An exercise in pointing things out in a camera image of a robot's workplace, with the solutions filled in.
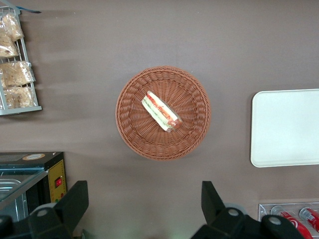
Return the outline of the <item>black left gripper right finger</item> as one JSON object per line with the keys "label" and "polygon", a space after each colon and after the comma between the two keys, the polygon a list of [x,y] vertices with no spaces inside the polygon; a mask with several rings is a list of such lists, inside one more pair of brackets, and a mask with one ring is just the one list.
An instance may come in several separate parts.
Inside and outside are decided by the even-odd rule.
{"label": "black left gripper right finger", "polygon": [[201,208],[206,220],[193,239],[258,239],[259,223],[240,209],[227,207],[210,181],[203,181]]}

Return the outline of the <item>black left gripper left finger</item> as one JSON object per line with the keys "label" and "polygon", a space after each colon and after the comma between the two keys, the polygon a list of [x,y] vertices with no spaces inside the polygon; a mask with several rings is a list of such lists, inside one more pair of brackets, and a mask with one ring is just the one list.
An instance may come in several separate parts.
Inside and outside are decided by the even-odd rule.
{"label": "black left gripper left finger", "polygon": [[33,239],[71,239],[89,206],[88,183],[77,181],[53,207],[42,205],[28,217]]}

